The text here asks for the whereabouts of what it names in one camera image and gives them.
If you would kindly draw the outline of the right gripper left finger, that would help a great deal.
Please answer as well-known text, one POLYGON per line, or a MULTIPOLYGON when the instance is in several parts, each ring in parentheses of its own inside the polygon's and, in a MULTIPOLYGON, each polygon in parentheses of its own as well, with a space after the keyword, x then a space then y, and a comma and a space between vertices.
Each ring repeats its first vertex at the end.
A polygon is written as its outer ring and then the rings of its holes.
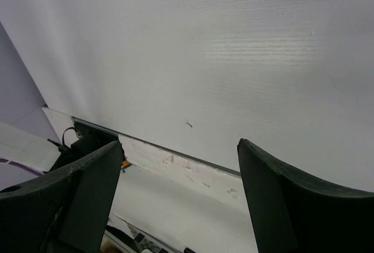
POLYGON ((1 252, 99 252, 120 169, 113 141, 1 191, 1 252))

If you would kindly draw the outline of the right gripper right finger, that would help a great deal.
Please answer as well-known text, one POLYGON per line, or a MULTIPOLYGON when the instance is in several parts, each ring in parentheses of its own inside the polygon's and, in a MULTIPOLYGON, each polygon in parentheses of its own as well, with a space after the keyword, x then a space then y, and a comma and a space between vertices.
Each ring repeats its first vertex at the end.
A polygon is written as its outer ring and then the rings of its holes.
POLYGON ((242 138, 240 174, 259 252, 373 252, 373 193, 320 179, 242 138))

